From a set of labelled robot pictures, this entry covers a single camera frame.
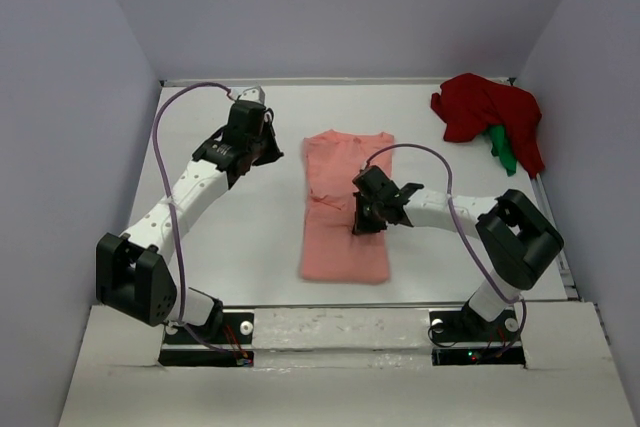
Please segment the pink t shirt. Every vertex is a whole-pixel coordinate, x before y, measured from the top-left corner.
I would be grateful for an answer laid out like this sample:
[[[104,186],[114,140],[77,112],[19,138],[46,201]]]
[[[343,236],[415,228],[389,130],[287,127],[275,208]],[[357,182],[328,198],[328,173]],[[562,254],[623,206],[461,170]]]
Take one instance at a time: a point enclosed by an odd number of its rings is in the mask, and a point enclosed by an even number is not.
[[[308,188],[300,267],[304,280],[369,285],[389,280],[384,235],[352,233],[352,180],[371,155],[393,144],[394,137],[385,132],[353,135],[334,130],[303,141]]]

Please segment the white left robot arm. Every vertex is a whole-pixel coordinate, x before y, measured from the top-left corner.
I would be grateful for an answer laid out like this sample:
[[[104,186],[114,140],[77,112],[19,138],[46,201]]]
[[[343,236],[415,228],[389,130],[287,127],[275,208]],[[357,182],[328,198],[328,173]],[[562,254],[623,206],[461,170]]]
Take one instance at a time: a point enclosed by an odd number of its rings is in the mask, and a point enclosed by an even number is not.
[[[190,288],[184,271],[169,263],[182,258],[179,241],[201,215],[251,168],[282,157],[273,112],[251,90],[231,106],[221,132],[193,153],[165,196],[122,234],[105,234],[96,246],[97,300],[148,326],[178,324],[195,339],[215,339],[223,323],[220,300]]]

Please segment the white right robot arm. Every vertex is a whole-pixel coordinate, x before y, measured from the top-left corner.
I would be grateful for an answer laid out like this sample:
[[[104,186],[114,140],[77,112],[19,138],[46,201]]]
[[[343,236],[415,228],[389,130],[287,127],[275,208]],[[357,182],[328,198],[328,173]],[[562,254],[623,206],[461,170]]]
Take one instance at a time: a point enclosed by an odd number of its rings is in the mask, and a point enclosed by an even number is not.
[[[484,343],[505,338],[507,310],[531,290],[564,247],[564,239],[521,191],[497,197],[455,196],[419,183],[398,187],[378,166],[367,166],[353,180],[356,235],[377,234],[390,225],[433,228],[457,234],[467,250],[478,240],[491,263],[459,310],[431,317],[431,338],[438,347]]]

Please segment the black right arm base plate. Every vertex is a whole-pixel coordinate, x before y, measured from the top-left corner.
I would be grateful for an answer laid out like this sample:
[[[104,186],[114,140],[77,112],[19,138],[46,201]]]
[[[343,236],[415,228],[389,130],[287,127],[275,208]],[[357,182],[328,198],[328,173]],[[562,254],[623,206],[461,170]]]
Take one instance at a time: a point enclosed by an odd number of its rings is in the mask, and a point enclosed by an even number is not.
[[[525,354],[513,309],[503,311],[493,322],[468,327],[460,310],[429,313],[427,337],[436,367],[473,365],[525,366]]]

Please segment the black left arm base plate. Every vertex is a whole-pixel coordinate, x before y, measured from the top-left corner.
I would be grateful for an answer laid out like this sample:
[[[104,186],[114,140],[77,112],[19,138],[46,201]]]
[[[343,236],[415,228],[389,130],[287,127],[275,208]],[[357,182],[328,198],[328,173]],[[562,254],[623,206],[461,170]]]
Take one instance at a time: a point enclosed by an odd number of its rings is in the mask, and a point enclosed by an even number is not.
[[[208,338],[194,338],[183,327],[165,327],[158,362],[164,367],[252,368],[255,312],[229,309],[221,326]]]

